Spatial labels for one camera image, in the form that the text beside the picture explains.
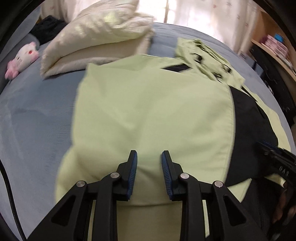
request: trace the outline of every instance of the pink stuffed toy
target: pink stuffed toy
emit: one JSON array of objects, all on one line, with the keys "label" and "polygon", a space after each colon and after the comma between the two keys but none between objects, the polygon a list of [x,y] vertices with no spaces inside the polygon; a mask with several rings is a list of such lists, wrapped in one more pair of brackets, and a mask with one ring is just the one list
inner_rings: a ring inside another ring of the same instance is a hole
[{"label": "pink stuffed toy", "polygon": [[17,53],[16,57],[7,64],[5,79],[13,80],[20,72],[28,68],[39,58],[36,50],[36,43],[31,42],[24,45]]}]

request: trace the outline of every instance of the black cable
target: black cable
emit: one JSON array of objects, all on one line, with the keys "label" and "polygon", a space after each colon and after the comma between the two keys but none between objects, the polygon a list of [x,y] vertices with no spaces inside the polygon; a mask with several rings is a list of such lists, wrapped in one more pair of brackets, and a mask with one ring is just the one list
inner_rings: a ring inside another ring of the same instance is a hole
[{"label": "black cable", "polygon": [[9,199],[12,215],[13,215],[13,218],[15,220],[15,224],[17,226],[17,229],[18,229],[19,233],[20,233],[22,241],[27,241],[27,238],[26,238],[26,236],[24,234],[24,231],[23,231],[22,226],[20,224],[20,220],[19,220],[18,215],[17,215],[17,209],[15,207],[15,202],[13,200],[11,186],[10,186],[8,176],[7,176],[6,170],[5,170],[4,166],[3,166],[3,163],[1,161],[1,159],[0,159],[0,172],[1,172],[1,174],[3,176],[3,179],[4,179],[4,183],[5,183],[5,186],[6,186],[8,199]]}]

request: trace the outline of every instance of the sheer curtain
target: sheer curtain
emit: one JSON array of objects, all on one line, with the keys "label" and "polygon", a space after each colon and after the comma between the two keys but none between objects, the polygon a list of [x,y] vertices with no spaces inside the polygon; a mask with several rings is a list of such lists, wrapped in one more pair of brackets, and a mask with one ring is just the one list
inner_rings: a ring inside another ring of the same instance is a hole
[{"label": "sheer curtain", "polygon": [[99,0],[45,0],[41,4],[41,18],[52,15],[69,23],[85,8]]},{"label": "sheer curtain", "polygon": [[249,48],[259,7],[253,0],[140,0],[139,11],[206,33],[239,53]]}]

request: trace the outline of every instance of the human hand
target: human hand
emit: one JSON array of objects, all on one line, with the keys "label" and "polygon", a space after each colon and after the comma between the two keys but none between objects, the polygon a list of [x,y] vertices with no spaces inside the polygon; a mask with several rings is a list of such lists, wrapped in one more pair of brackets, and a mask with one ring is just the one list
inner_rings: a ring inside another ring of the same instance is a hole
[{"label": "human hand", "polygon": [[[281,194],[281,196],[279,198],[279,202],[276,206],[276,209],[274,211],[274,215],[272,218],[272,223],[279,221],[283,216],[283,210],[287,206],[289,199],[290,199],[290,197],[287,197],[288,196],[287,195],[288,186],[289,186],[288,183],[285,182],[284,183],[285,190],[283,191],[283,193]],[[290,221],[294,217],[295,213],[296,213],[296,206],[293,206],[288,211],[288,215],[287,215],[288,221]]]}]

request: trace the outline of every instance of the gray bedspread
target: gray bedspread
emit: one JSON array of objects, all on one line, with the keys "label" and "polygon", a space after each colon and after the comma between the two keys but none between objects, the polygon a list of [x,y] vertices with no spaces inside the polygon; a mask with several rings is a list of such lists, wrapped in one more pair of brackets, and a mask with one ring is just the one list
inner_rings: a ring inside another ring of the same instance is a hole
[{"label": "gray bedspread", "polygon": [[[296,153],[288,123],[259,76],[226,45],[196,30],[155,23],[150,55],[174,56],[177,37],[201,38],[225,57],[246,79],[248,88],[275,110]],[[48,79],[40,77],[40,59],[23,71],[0,95],[0,158],[8,173],[26,236],[54,206],[54,186],[60,161],[70,147],[76,89],[85,71]],[[0,178],[0,212],[20,239]]]}]

